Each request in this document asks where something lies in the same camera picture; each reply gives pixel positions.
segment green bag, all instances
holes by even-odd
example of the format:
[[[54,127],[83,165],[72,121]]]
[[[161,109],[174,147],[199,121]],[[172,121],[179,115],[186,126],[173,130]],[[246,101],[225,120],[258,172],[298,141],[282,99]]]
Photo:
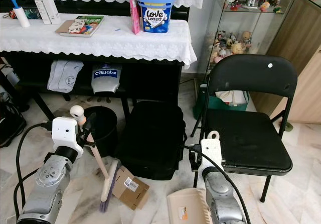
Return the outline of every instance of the green bag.
[[[196,105],[193,107],[193,116],[196,120],[197,120],[198,116],[200,115],[202,108],[204,106],[205,93],[206,93],[206,88],[201,87],[198,97],[197,97]],[[249,103],[249,92],[243,91],[243,94],[244,94],[246,103],[245,104],[238,104],[237,106],[227,105],[219,97],[210,96],[208,108],[246,111],[247,105]]]

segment wooden cabinet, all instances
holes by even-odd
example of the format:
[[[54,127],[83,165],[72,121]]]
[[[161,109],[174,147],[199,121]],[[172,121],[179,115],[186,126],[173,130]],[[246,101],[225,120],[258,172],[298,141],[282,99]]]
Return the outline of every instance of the wooden cabinet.
[[[291,111],[292,122],[321,123],[321,7],[311,0],[294,0],[268,55],[288,59],[298,74]],[[257,111],[271,118],[284,109],[286,99],[252,93]]]

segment blue container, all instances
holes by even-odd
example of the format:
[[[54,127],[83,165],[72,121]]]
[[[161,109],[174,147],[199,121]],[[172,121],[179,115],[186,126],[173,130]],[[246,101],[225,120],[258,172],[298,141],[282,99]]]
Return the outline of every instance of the blue container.
[[[174,0],[138,0],[144,32],[167,32],[173,3]]]

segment white wall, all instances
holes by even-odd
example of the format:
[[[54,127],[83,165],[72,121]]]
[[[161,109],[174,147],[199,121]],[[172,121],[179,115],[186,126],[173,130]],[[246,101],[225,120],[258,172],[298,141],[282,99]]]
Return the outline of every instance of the white wall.
[[[190,8],[189,26],[192,37],[192,46],[197,56],[197,59],[201,58],[202,46],[204,37],[206,34],[207,25],[211,16],[213,7],[213,0],[203,0],[203,7],[198,9],[196,7]],[[191,64],[190,68],[183,70],[183,72],[196,73],[198,71],[198,61]]]

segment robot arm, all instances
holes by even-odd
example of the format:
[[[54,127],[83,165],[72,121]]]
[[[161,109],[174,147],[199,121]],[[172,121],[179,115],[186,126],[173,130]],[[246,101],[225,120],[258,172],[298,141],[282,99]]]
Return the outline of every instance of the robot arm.
[[[95,114],[88,118],[80,133],[74,119],[58,117],[53,120],[52,139],[55,153],[38,169],[35,187],[23,207],[18,224],[55,223],[63,193],[70,182],[72,165],[81,157],[84,145],[88,144],[86,139],[93,118]]]
[[[201,144],[195,145],[194,148],[208,156],[223,170],[219,138],[219,133],[212,131],[208,134],[207,139],[201,140]],[[233,196],[234,189],[232,185],[216,167],[213,167],[209,160],[204,157],[201,158],[198,172],[202,174],[205,182],[206,202],[211,209],[212,223],[246,224],[242,210]]]

